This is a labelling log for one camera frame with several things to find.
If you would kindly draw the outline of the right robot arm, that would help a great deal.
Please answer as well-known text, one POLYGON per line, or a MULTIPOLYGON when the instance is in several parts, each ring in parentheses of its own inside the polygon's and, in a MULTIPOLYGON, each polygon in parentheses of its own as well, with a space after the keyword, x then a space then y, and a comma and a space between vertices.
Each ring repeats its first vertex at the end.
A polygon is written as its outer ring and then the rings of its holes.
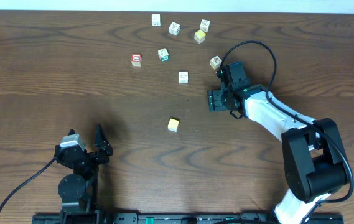
POLYGON ((336 123, 300 114, 279 101, 269 88, 248 79, 222 79, 208 92, 211 112, 229 111, 260 124, 282 144, 288 191, 269 214, 240 218, 238 223, 343 223, 339 215, 314 215, 324 203, 340 203, 353 193, 353 171, 336 123))

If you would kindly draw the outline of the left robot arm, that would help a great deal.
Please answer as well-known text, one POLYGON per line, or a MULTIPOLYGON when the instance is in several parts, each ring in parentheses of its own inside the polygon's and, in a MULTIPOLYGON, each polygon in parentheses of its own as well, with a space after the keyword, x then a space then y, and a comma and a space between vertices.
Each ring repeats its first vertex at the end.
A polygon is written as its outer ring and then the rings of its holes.
POLYGON ((113 148, 100 124, 96 125, 94 146, 96 151, 88 152, 83 139, 73 129, 55 146, 56 162, 73 171, 58 185, 64 212, 91 212, 98 207, 99 166, 109 163, 109 157, 113 155, 113 148))

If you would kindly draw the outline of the acorn picture wooden block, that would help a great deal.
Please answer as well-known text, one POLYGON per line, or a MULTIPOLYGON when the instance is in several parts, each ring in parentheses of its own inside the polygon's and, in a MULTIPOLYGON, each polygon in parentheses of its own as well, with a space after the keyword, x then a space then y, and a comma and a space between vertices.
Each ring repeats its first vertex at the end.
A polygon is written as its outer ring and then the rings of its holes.
POLYGON ((217 70, 220 68, 222 59, 219 56, 215 56, 210 60, 210 66, 212 69, 217 70))

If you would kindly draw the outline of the white block red bug drawing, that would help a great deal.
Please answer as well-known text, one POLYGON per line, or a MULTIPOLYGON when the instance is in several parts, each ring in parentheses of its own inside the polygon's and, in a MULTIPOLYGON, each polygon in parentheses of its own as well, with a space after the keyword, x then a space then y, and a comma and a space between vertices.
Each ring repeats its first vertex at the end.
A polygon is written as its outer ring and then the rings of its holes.
POLYGON ((179 83, 188 83, 189 73, 186 71, 179 72, 179 83))

